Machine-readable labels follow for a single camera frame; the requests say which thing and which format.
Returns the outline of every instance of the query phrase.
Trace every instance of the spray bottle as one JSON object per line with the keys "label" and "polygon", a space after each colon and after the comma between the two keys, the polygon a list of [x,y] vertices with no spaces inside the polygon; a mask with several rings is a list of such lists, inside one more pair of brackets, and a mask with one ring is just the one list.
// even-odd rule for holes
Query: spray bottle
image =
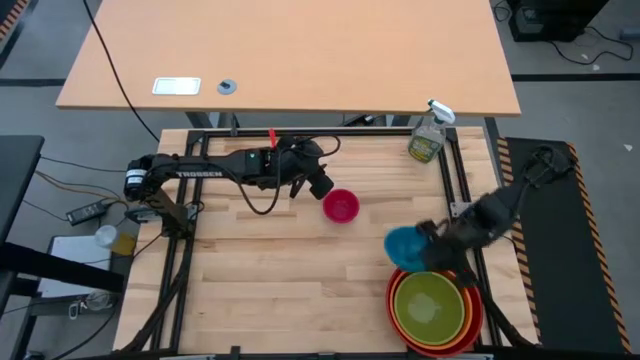
{"label": "spray bottle", "polygon": [[411,140],[409,141],[409,154],[415,159],[428,163],[438,154],[445,142],[445,124],[453,124],[456,115],[451,109],[435,100],[429,100],[429,106],[433,110],[433,120],[429,125],[422,126],[418,123]]}

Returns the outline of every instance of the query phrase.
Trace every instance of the wooden table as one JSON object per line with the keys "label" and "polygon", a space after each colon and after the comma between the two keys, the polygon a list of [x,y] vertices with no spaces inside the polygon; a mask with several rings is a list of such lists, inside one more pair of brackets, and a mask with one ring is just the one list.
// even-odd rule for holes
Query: wooden table
{"label": "wooden table", "polygon": [[[104,0],[96,22],[141,110],[520,114],[487,0]],[[158,77],[200,93],[153,95]],[[128,108],[93,29],[57,106]]]}
{"label": "wooden table", "polygon": [[[497,186],[487,143],[482,128],[459,128],[458,134],[470,191],[477,198]],[[165,130],[159,151],[181,154],[186,135],[186,130]],[[275,210],[258,216],[231,181],[204,181],[206,208],[198,218],[181,354],[228,353],[232,345],[240,345],[243,353],[405,350],[385,313],[385,286],[394,267],[383,238],[396,226],[447,217],[438,161],[413,160],[405,136],[341,139],[340,152],[323,162],[336,188],[360,198],[360,214],[351,224],[325,219],[308,184],[293,200],[283,189]],[[325,151],[335,146],[333,139],[317,140]],[[266,138],[215,138],[209,154],[267,143]],[[177,184],[167,182],[164,189],[175,196]],[[273,196],[256,188],[247,192],[259,209]],[[142,226],[138,247],[159,230],[160,224]],[[132,339],[155,307],[166,250],[161,239],[133,263],[115,348]],[[535,341],[513,245],[499,240],[484,256],[496,302]],[[163,346],[172,314],[165,321]],[[486,331],[483,338],[489,339]]]}

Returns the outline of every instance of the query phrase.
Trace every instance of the white label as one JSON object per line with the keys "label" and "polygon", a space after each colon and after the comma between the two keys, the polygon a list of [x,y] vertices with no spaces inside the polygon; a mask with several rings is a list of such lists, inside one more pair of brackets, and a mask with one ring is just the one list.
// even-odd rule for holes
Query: white label
{"label": "white label", "polygon": [[141,177],[132,177],[132,178],[128,178],[127,179],[127,184],[140,184],[142,183],[142,179]]}
{"label": "white label", "polygon": [[134,169],[134,170],[127,171],[127,176],[125,176],[125,177],[129,177],[129,176],[144,176],[144,174],[146,174],[146,173],[147,173],[147,170]]}
{"label": "white label", "polygon": [[198,95],[200,78],[157,78],[153,84],[154,95]]}

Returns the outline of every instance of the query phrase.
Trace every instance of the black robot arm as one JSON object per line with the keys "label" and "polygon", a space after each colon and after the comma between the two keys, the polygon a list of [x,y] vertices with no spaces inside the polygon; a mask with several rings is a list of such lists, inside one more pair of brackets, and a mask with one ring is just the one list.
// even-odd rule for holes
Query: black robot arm
{"label": "black robot arm", "polygon": [[[488,246],[516,220],[518,211],[530,189],[537,189],[563,178],[573,171],[575,164],[558,150],[541,146],[536,148],[522,169],[523,176],[513,184],[485,194],[471,204],[457,219],[436,225],[427,220],[417,224],[426,235],[429,246],[421,251],[425,267],[430,270],[452,270],[462,286],[477,286],[478,279],[467,260],[468,249]],[[509,322],[491,295],[477,286],[489,315],[513,346],[533,346]]]}
{"label": "black robot arm", "polygon": [[[146,155],[133,160],[127,167],[124,194],[129,201],[145,204],[162,218],[163,232],[169,236],[184,237],[191,231],[187,219],[188,210],[176,205],[162,190],[162,184],[176,178],[221,178],[237,183],[249,203],[242,186],[257,186],[261,190],[292,185],[290,196],[294,198],[308,181],[310,192],[316,199],[324,198],[333,188],[326,175],[321,157],[329,154],[311,138],[282,137],[274,148],[260,147],[234,151],[224,156]],[[254,212],[264,215],[249,203]],[[136,212],[129,212],[136,219]]]}

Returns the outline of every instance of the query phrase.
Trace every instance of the cable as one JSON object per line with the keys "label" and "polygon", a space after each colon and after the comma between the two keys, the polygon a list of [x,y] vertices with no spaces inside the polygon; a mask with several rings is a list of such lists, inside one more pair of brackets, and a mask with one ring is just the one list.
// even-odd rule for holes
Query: cable
{"label": "cable", "polygon": [[295,153],[297,153],[297,154],[302,154],[302,155],[304,155],[304,156],[307,156],[307,157],[310,157],[310,158],[317,158],[317,159],[320,159],[320,158],[323,158],[323,157],[327,157],[327,156],[331,156],[331,155],[333,155],[333,154],[337,153],[337,152],[340,150],[340,147],[342,146],[342,141],[340,141],[340,138],[339,138],[339,137],[337,137],[337,136],[335,136],[335,135],[317,135],[317,136],[310,136],[310,137],[308,137],[308,138],[305,138],[305,139],[303,139],[303,140],[300,140],[300,141],[296,142],[296,143],[295,143],[295,145],[300,145],[300,144],[302,144],[303,142],[307,142],[307,141],[309,141],[309,140],[313,140],[313,139],[316,139],[316,138],[319,138],[319,137],[331,137],[331,138],[336,139],[336,142],[337,142],[336,148],[335,148],[334,150],[332,150],[332,151],[330,151],[330,152],[328,152],[328,153],[326,153],[326,154],[322,154],[322,155],[309,154],[309,153],[306,153],[306,152],[304,152],[304,151],[302,151],[302,150],[297,150],[297,149],[295,149],[295,148],[286,149],[286,150],[287,150],[287,151],[293,151],[293,152],[295,152]]}
{"label": "cable", "polygon": [[560,48],[558,47],[558,45],[556,45],[553,41],[547,41],[547,43],[553,45],[553,47],[556,49],[556,52],[558,53],[558,55],[560,55],[560,57],[562,57],[563,59],[565,59],[565,60],[567,60],[567,61],[569,61],[571,63],[578,64],[578,65],[591,65],[591,64],[595,63],[600,58],[600,56],[605,55],[605,54],[609,54],[611,56],[615,56],[618,59],[623,60],[623,61],[630,61],[631,59],[633,59],[633,46],[631,44],[626,43],[624,41],[612,39],[610,37],[606,37],[600,31],[598,31],[598,29],[594,28],[593,26],[587,26],[587,27],[585,27],[585,29],[591,29],[591,30],[595,31],[598,35],[600,35],[601,38],[603,38],[605,40],[609,40],[609,41],[614,42],[616,44],[620,44],[620,45],[624,45],[624,46],[628,47],[629,48],[629,57],[624,57],[622,55],[613,53],[613,52],[611,52],[609,50],[605,50],[605,51],[599,53],[598,55],[596,55],[596,57],[593,58],[593,60],[591,60],[591,61],[573,60],[573,59],[570,59],[570,58],[566,57],[562,53],[562,51],[560,51]]}
{"label": "cable", "polygon": [[38,209],[38,210],[40,210],[40,211],[42,211],[42,212],[45,212],[45,213],[47,213],[47,214],[49,214],[49,215],[53,216],[54,218],[56,218],[56,219],[58,219],[58,220],[60,220],[60,221],[67,222],[67,219],[65,219],[65,218],[63,218],[63,217],[61,217],[61,216],[58,216],[58,215],[56,215],[56,214],[52,213],[52,212],[51,212],[51,211],[49,211],[49,210],[45,210],[45,209],[41,208],[41,207],[40,207],[40,206],[38,206],[38,205],[34,205],[34,204],[32,204],[32,203],[28,202],[27,200],[24,200],[24,199],[23,199],[23,200],[22,200],[22,202],[23,202],[23,203],[25,203],[25,204],[27,204],[27,205],[29,205],[29,206],[31,206],[31,207],[33,207],[33,208],[36,208],[36,209]]}
{"label": "cable", "polygon": [[509,240],[509,241],[511,241],[511,242],[513,243],[513,239],[512,239],[512,238],[510,238],[510,237],[508,237],[508,236],[500,235],[500,237],[501,237],[501,238],[505,238],[505,239],[507,239],[507,240]]}
{"label": "cable", "polygon": [[[109,295],[109,293],[100,294],[100,295],[96,296],[96,299],[100,298],[101,296],[106,296],[106,295]],[[78,298],[76,300],[65,299],[65,300],[58,300],[58,301],[47,301],[47,302],[41,302],[41,303],[32,303],[32,304],[29,304],[29,305],[20,306],[20,307],[15,308],[15,309],[7,310],[7,311],[3,312],[2,315],[0,315],[0,317],[5,316],[7,314],[11,314],[12,312],[20,311],[20,310],[27,309],[27,308],[34,307],[34,306],[38,306],[38,305],[61,304],[61,303],[67,303],[67,302],[73,303],[73,302],[76,302],[78,300],[82,300],[82,298]]]}
{"label": "cable", "polygon": [[116,227],[119,227],[120,225],[122,225],[125,221],[127,221],[127,217],[123,217],[122,220],[118,221],[118,223],[116,224]]}
{"label": "cable", "polygon": [[247,195],[247,193],[244,191],[244,188],[242,187],[242,183],[240,182],[240,179],[238,179],[238,177],[236,177],[236,174],[234,174],[233,172],[227,170],[226,168],[222,168],[221,166],[218,166],[224,172],[229,174],[229,176],[231,176],[232,180],[236,183],[236,185],[238,185],[238,189],[240,189],[240,193],[242,194],[242,198],[247,203],[247,206],[249,206],[251,211],[253,211],[254,213],[256,213],[258,215],[267,215],[268,213],[271,212],[271,210],[273,210],[274,207],[276,207],[276,204],[278,203],[278,197],[280,196],[280,175],[282,174],[282,171],[280,171],[281,170],[280,169],[280,160],[282,159],[282,154],[283,153],[284,153],[284,151],[278,150],[278,170],[277,170],[277,175],[276,175],[276,192],[273,195],[273,201],[271,201],[271,205],[269,205],[267,210],[264,210],[264,211],[260,211],[260,210],[256,209],[255,206],[253,206],[253,203],[249,199],[249,196]]}
{"label": "cable", "polygon": [[111,169],[94,168],[94,167],[91,167],[91,166],[80,165],[80,164],[72,163],[72,162],[69,162],[69,161],[56,160],[56,159],[52,159],[52,158],[46,157],[46,156],[40,156],[40,158],[42,160],[57,162],[57,163],[60,163],[60,164],[65,164],[65,165],[71,165],[71,166],[75,166],[75,167],[79,167],[81,169],[87,169],[87,170],[102,171],[102,172],[112,172],[112,173],[126,173],[127,172],[126,170],[111,170]]}
{"label": "cable", "polygon": [[142,118],[140,117],[140,115],[138,114],[136,109],[133,107],[133,104],[129,100],[129,97],[127,96],[127,93],[124,91],[124,87],[122,86],[122,82],[120,81],[120,76],[118,76],[118,72],[116,71],[116,67],[113,64],[113,60],[111,59],[111,54],[109,53],[109,50],[107,49],[107,45],[105,44],[104,39],[102,38],[102,33],[100,33],[100,30],[98,29],[98,25],[96,24],[96,21],[93,18],[93,15],[91,14],[91,9],[89,9],[89,4],[87,4],[87,0],[82,0],[82,4],[84,5],[85,10],[87,10],[87,15],[89,16],[89,19],[91,20],[91,25],[93,25],[93,29],[96,31],[96,34],[98,35],[98,39],[100,39],[100,43],[102,44],[102,48],[104,49],[104,52],[107,55],[107,60],[109,60],[109,65],[111,65],[111,70],[113,71],[113,76],[116,78],[116,82],[118,83],[118,87],[120,87],[120,91],[122,92],[122,96],[124,96],[124,99],[127,101],[127,104],[129,104],[129,108],[131,109],[133,114],[136,116],[138,121],[140,121],[140,124],[142,124],[142,126],[144,126],[144,128],[147,130],[147,132],[151,136],[153,136],[153,138],[156,139],[157,142],[160,142],[160,139],[158,139],[156,134],[154,134],[153,131],[151,131],[151,129],[149,129],[147,124],[144,123],[144,121],[142,120]]}
{"label": "cable", "polygon": [[114,204],[121,204],[121,205],[124,205],[124,207],[125,207],[125,209],[126,209],[125,211],[129,211],[129,204],[127,204],[125,201],[121,201],[121,200],[113,200],[113,202],[110,202],[110,203],[108,203],[108,204],[104,204],[104,205],[105,205],[105,206],[107,207],[107,209],[108,209],[108,208],[110,208],[111,206],[113,206]]}
{"label": "cable", "polygon": [[[113,190],[111,190],[111,189],[107,189],[107,188],[102,187],[102,186],[98,186],[98,185],[89,185],[89,184],[74,184],[74,183],[67,183],[67,182],[64,182],[64,181],[58,180],[58,179],[54,178],[53,176],[51,176],[51,175],[49,175],[49,174],[45,174],[45,173],[43,173],[42,171],[38,171],[38,170],[36,170],[36,171],[35,171],[35,173],[36,173],[36,175],[40,176],[42,179],[44,179],[44,180],[45,180],[46,182],[48,182],[49,184],[51,184],[51,185],[53,185],[53,186],[55,186],[55,187],[57,187],[58,189],[61,189],[61,190],[71,191],[71,192],[75,192],[75,193],[79,193],[79,194],[89,194],[89,195],[94,195],[94,196],[101,197],[101,198],[103,198],[103,199],[111,199],[111,200],[115,200],[115,202],[121,202],[121,203],[123,202],[123,201],[120,199],[120,196],[119,196],[115,191],[113,191]],[[67,186],[85,186],[85,187],[90,187],[90,188],[96,188],[96,189],[100,189],[100,190],[107,191],[107,192],[109,192],[109,193],[113,194],[115,197],[112,197],[112,196],[106,196],[106,195],[104,195],[104,194],[96,193],[96,192],[93,192],[93,191],[86,191],[86,190],[77,190],[77,189],[72,189],[72,188],[69,188],[69,187],[62,186],[62,185],[60,185],[60,184],[62,184],[62,185],[67,185]]]}
{"label": "cable", "polygon": [[[493,16],[496,18],[497,22],[503,22],[509,19],[509,17],[511,17],[511,10],[509,10],[509,8],[506,8],[504,6],[500,6],[500,4],[506,2],[507,0],[502,0],[500,2],[498,2],[497,4],[495,4],[494,6],[491,7],[491,10],[493,11]],[[507,15],[503,18],[501,18],[498,15],[498,10],[503,10],[507,12]]]}
{"label": "cable", "polygon": [[91,334],[91,336],[89,336],[87,339],[85,339],[83,342],[81,342],[80,344],[72,347],[71,349],[63,352],[62,354],[54,357],[51,360],[60,360],[62,358],[64,358],[65,356],[75,352],[76,350],[80,349],[81,347],[85,346],[89,341],[93,340],[96,336],[98,336],[98,334],[107,326],[107,324],[109,323],[109,321],[111,321],[111,319],[113,319],[113,316],[116,314],[116,308],[113,308],[113,311],[111,312],[111,315],[109,315],[109,317],[107,318],[107,321],[104,322],[104,324],[102,324],[98,330],[96,330],[93,334]]}

